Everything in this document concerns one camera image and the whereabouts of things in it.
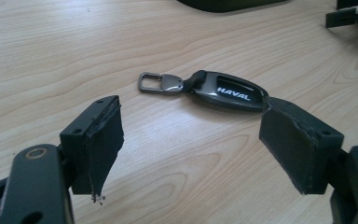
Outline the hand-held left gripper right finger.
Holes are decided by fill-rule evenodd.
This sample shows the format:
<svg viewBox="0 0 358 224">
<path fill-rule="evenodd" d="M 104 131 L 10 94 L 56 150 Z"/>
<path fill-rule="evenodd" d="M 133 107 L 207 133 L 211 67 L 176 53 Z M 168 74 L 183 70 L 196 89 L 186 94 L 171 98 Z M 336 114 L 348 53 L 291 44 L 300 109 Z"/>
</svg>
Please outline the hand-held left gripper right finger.
<svg viewBox="0 0 358 224">
<path fill-rule="evenodd" d="M 341 150 L 341 132 L 291 102 L 268 97 L 259 139 L 300 193 L 325 193 L 325 170 Z"/>
</svg>

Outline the dark flat object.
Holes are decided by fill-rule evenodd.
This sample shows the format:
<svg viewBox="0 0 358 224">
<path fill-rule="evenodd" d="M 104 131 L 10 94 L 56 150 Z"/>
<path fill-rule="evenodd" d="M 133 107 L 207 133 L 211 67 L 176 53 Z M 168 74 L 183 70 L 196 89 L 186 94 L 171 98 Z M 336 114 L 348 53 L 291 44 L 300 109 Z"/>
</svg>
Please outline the dark flat object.
<svg viewBox="0 0 358 224">
<path fill-rule="evenodd" d="M 225 13 L 253 7 L 280 4 L 287 0 L 178 0 L 180 3 L 206 12 Z"/>
</svg>

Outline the dark grey car key fob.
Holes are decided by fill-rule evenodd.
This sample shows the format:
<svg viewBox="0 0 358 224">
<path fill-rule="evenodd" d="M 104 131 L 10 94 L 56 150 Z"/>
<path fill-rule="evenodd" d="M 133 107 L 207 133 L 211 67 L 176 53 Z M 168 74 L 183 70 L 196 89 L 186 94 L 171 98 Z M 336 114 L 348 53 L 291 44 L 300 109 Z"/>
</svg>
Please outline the dark grey car key fob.
<svg viewBox="0 0 358 224">
<path fill-rule="evenodd" d="M 269 96 L 262 87 L 232 75 L 199 70 L 190 78 L 143 72 L 138 88 L 145 93 L 162 95 L 193 94 L 211 105 L 247 112 L 262 112 L 264 99 Z"/>
</svg>

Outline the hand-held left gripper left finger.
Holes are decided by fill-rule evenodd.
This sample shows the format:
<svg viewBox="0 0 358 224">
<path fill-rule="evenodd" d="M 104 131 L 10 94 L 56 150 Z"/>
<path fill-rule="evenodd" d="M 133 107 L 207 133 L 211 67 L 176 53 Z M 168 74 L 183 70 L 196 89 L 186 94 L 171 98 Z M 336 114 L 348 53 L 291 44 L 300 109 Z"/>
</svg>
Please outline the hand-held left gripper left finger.
<svg viewBox="0 0 358 224">
<path fill-rule="evenodd" d="M 117 95 L 93 102 L 60 133 L 65 185 L 96 200 L 124 143 Z"/>
</svg>

